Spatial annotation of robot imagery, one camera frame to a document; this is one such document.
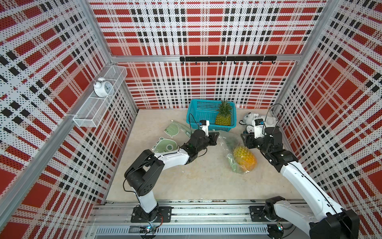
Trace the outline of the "green-yellow pineapple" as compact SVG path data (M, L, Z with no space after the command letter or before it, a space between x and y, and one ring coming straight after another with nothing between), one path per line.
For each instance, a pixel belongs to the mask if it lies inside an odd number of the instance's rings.
M233 106L226 100L221 100L217 109L216 125L231 126Z

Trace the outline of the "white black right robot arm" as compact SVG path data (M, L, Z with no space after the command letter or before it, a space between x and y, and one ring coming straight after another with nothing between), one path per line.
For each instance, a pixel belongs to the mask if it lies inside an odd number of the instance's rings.
M360 219L353 210L335 202L307 174L296 156L284 149L279 127L267 127L261 133L243 133L248 149L257 148L265 159L286 178L303 197L311 213L297 208L281 196L267 199L264 217L268 221L285 219L312 239L356 239Z

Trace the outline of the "clear zip-top bag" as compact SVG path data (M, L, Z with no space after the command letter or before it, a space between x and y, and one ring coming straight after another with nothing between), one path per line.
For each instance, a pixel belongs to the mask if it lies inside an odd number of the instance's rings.
M154 153L164 153L178 150L186 143L192 134L189 125L171 120L164 133L152 147Z
M218 143L225 150L226 158L233 172L246 174L257 166L257 158L244 146L237 134L219 130Z

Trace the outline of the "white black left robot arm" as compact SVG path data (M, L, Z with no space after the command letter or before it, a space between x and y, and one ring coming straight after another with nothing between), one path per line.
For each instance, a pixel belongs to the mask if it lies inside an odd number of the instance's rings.
M218 132L206 133L197 129L191 134L188 142L174 151L143 151L124 174L124 179L138 199L141 211L149 216L158 212L159 205L152 190L162 171L192 163L201 151L207 150L209 146L216 146L218 137Z

